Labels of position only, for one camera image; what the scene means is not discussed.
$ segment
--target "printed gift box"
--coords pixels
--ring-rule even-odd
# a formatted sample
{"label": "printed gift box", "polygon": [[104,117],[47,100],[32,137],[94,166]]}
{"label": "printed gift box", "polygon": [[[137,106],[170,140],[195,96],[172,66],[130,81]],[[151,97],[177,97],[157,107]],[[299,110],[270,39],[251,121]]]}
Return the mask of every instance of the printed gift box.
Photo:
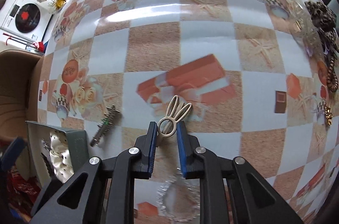
{"label": "printed gift box", "polygon": [[293,99],[297,99],[301,94],[301,86],[299,79],[294,74],[289,74],[286,79],[287,93]]}
{"label": "printed gift box", "polygon": [[209,105],[236,96],[235,87],[214,55],[176,67],[140,83],[137,93],[153,109],[156,116],[166,113],[174,95],[192,103],[191,120],[202,121]]}
{"label": "printed gift box", "polygon": [[297,197],[297,205],[308,204],[310,200],[314,200],[314,198],[319,194],[321,189],[320,183],[324,179],[325,167],[323,166],[319,169],[319,171],[312,177],[312,179],[301,189],[298,191]]}

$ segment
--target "blue gripper pad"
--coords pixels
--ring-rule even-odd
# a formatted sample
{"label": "blue gripper pad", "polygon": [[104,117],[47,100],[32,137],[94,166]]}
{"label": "blue gripper pad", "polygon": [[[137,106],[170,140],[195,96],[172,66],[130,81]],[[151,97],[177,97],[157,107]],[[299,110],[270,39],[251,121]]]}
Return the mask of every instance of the blue gripper pad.
{"label": "blue gripper pad", "polygon": [[151,139],[151,143],[150,143],[150,152],[149,152],[149,160],[148,160],[148,168],[147,168],[147,172],[148,172],[149,177],[152,176],[153,168],[154,168],[157,134],[158,134],[158,126],[155,125],[153,127],[152,139]]}
{"label": "blue gripper pad", "polygon": [[17,137],[11,142],[11,144],[8,146],[0,159],[0,168],[2,171],[8,171],[11,169],[12,166],[14,166],[15,161],[17,160],[25,146],[26,142],[20,137]]}
{"label": "blue gripper pad", "polygon": [[180,168],[184,178],[198,178],[204,171],[203,162],[195,158],[194,150],[200,147],[198,138],[188,135],[185,122],[177,124],[177,140],[180,159]]}

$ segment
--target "printed rose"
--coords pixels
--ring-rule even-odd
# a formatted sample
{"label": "printed rose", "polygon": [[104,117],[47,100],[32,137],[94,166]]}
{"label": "printed rose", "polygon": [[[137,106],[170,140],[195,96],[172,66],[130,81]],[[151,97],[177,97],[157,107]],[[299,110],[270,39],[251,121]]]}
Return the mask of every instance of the printed rose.
{"label": "printed rose", "polygon": [[91,108],[103,102],[103,89],[96,78],[88,77],[83,86],[86,107]]}
{"label": "printed rose", "polygon": [[93,103],[97,99],[97,91],[94,87],[85,89],[85,100],[88,103]]}
{"label": "printed rose", "polygon": [[79,87],[75,92],[75,100],[80,104],[80,102],[85,98],[84,87]]}

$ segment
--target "table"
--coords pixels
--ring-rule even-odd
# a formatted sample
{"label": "table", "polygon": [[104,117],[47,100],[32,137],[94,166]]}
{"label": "table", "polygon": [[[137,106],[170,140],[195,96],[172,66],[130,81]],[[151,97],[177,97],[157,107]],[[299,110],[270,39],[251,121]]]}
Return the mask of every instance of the table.
{"label": "table", "polygon": [[[89,148],[105,159],[133,146],[177,94],[193,104],[185,122],[202,146],[243,156],[309,221],[338,173],[339,106],[326,66],[297,42],[291,7],[305,1],[67,0],[44,58],[39,122],[84,128],[90,141],[115,104],[122,118]],[[57,112],[61,96],[68,109]],[[328,130],[321,103],[332,108]],[[171,222],[157,198],[177,167],[171,137],[152,178],[136,181],[136,222]],[[186,199],[176,206],[187,208]]]}

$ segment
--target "washing machine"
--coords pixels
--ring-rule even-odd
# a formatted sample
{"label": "washing machine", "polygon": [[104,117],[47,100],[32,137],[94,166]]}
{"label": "washing machine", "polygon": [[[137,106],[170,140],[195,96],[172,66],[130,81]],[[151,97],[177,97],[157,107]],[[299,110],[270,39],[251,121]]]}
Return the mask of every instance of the washing machine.
{"label": "washing machine", "polygon": [[51,14],[34,0],[11,0],[8,5],[11,3],[2,9],[6,12],[2,29],[23,39],[42,41]]}
{"label": "washing machine", "polygon": [[0,25],[2,25],[17,0],[0,0]]}

